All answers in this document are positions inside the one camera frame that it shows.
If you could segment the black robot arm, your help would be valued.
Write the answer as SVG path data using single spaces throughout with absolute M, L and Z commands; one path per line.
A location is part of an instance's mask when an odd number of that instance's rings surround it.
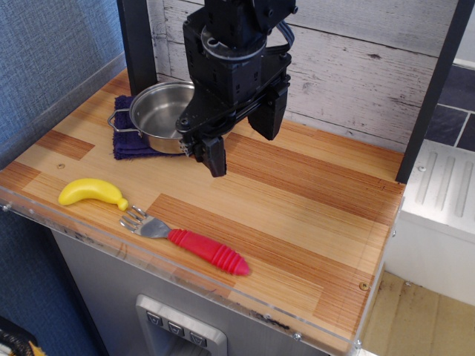
M 187 156 L 226 174 L 224 135 L 242 119 L 273 140 L 287 103 L 295 1 L 205 1 L 183 23 L 194 95 L 176 122 Z

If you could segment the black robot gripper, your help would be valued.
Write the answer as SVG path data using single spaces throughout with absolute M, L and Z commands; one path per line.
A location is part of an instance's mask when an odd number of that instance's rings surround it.
M 185 148 L 213 177 L 226 175 L 222 135 L 247 118 L 273 140 L 286 110 L 290 10 L 197 10 L 183 23 L 194 95 L 177 120 Z

